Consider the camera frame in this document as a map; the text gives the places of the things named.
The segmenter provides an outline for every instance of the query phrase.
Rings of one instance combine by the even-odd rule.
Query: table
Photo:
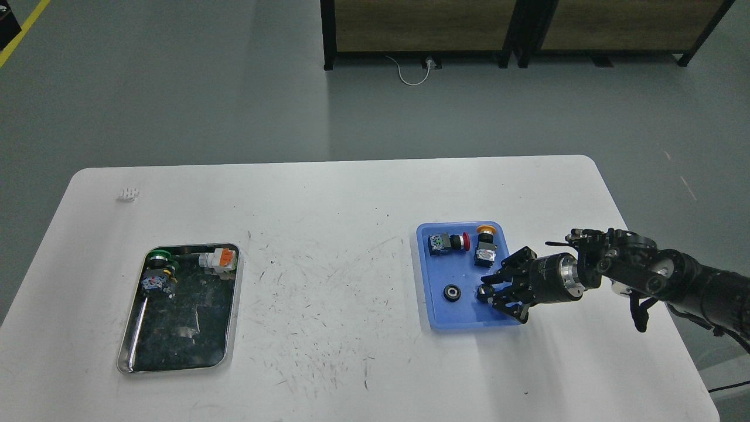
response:
[[[540,255],[624,227],[580,155],[81,170],[0,327],[2,419],[718,420],[665,307],[638,333],[606,286],[432,331],[415,230],[482,219]],[[230,360],[119,373],[144,254],[219,242],[244,257]]]

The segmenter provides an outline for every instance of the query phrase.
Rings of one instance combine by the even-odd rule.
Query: black metal frame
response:
[[[336,11],[335,0],[320,0],[320,17],[322,22],[323,35],[323,69],[326,71],[333,70],[333,64],[337,57],[383,57],[401,56],[401,57],[419,57],[422,61],[422,67],[425,67],[425,59],[430,56],[435,61],[437,68],[442,68],[442,58],[445,57],[483,57],[493,56],[497,61],[497,67],[504,69],[508,67],[513,46],[516,44],[515,36],[521,28],[521,19],[525,13],[526,3],[528,0],[516,0],[511,15],[511,21],[508,25],[508,31],[505,34],[501,50],[420,50],[420,51],[346,51],[339,52],[336,45]]]
[[[557,0],[529,0],[526,13],[521,23],[521,30],[516,37],[517,43],[513,48],[519,68],[527,68],[532,56],[549,55],[579,55],[589,56],[601,60],[606,56],[642,56],[655,54],[681,54],[677,64],[681,67],[688,65],[695,53],[713,32],[719,21],[727,13],[734,0],[724,0],[714,17],[709,21],[706,28],[701,32],[698,39],[690,50],[544,50],[542,44],[557,10]]]

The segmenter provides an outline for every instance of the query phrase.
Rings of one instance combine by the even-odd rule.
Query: stainless steel tray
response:
[[[204,273],[198,255],[216,248],[236,252],[233,279]],[[179,264],[174,295],[146,296],[139,278],[117,359],[120,372],[146,373],[200,369],[217,366],[227,359],[234,340],[234,322],[242,257],[233,244],[162,246]]]

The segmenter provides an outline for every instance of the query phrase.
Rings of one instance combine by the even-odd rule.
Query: black cable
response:
[[[725,385],[724,387],[712,388],[712,389],[708,390],[708,392],[709,393],[713,393],[714,391],[729,390],[730,388],[742,387],[743,385],[747,385],[747,384],[750,384],[750,379],[747,380],[747,381],[738,382],[738,383],[732,384],[732,385]]]
[[[742,337],[740,337],[739,334],[735,333],[734,331],[726,330],[725,333],[734,339],[735,342],[739,343],[739,345],[742,346],[742,348],[745,349],[746,352],[750,353],[750,344],[748,344],[745,340],[743,340]]]
[[[675,308],[674,308],[674,307],[673,307],[672,305],[670,305],[670,304],[667,304],[667,307],[668,307],[668,308],[669,308],[669,310],[670,310],[670,311],[672,311],[672,313],[674,313],[675,315],[677,315],[677,316],[679,316],[679,317],[681,317],[681,318],[685,318],[685,319],[688,319],[688,320],[690,320],[690,321],[693,321],[694,323],[696,323],[696,324],[700,325],[701,327],[703,327],[703,328],[705,328],[705,329],[707,329],[707,330],[710,330],[710,329],[711,329],[710,325],[706,324],[706,322],[705,322],[705,321],[700,321],[700,322],[699,322],[699,321],[698,321],[698,320],[697,320],[697,319],[696,319],[696,318],[695,318],[695,317],[694,317],[693,315],[690,315],[690,314],[686,314],[686,313],[683,313],[683,312],[677,311],[677,310],[676,310],[676,309],[675,309]],[[750,354],[750,344],[748,344],[748,343],[747,343],[747,342],[746,342],[746,341],[745,341],[745,340],[744,340],[744,339],[743,339],[742,337],[740,337],[740,335],[739,335],[739,334],[735,333],[735,332],[734,332],[734,331],[732,331],[732,330],[721,330],[721,332],[720,332],[720,333],[721,333],[721,334],[726,334],[726,335],[728,335],[729,337],[731,337],[732,339],[734,339],[734,341],[736,341],[736,342],[737,342],[737,344],[739,344],[740,346],[742,346],[742,348],[744,348],[744,349],[745,349],[745,351],[746,351],[746,352],[748,352],[748,353]],[[743,381],[743,382],[738,382],[738,383],[736,383],[736,384],[725,385],[724,387],[716,387],[716,388],[712,388],[712,389],[708,390],[708,392],[709,392],[709,393],[713,393],[713,392],[715,392],[715,391],[721,391],[721,390],[729,390],[730,388],[737,388],[737,387],[742,387],[743,385],[747,385],[747,384],[750,384],[750,379],[749,379],[749,380],[747,380],[747,381]]]

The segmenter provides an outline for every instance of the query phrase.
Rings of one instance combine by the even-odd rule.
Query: electrical component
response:
[[[447,233],[431,234],[427,239],[427,243],[430,246],[430,255],[445,255],[451,249],[455,251],[460,251],[461,249],[468,251],[471,248],[471,239],[465,231],[461,235],[448,235]]]
[[[162,294],[171,298],[175,293],[175,274],[179,264],[172,260],[172,254],[162,249],[154,249],[146,255],[145,270],[141,274],[140,287],[145,296]]]
[[[234,279],[233,271],[237,268],[237,252],[227,248],[216,248],[213,252],[198,255],[198,265],[206,274],[219,276],[222,280]]]
[[[442,295],[449,302],[455,302],[456,300],[459,300],[461,298],[461,288],[456,285],[447,285],[442,290]]]
[[[497,230],[490,225],[481,225],[476,228],[476,231],[479,237],[474,251],[474,264],[480,267],[492,267],[497,255],[497,245],[495,245]]]

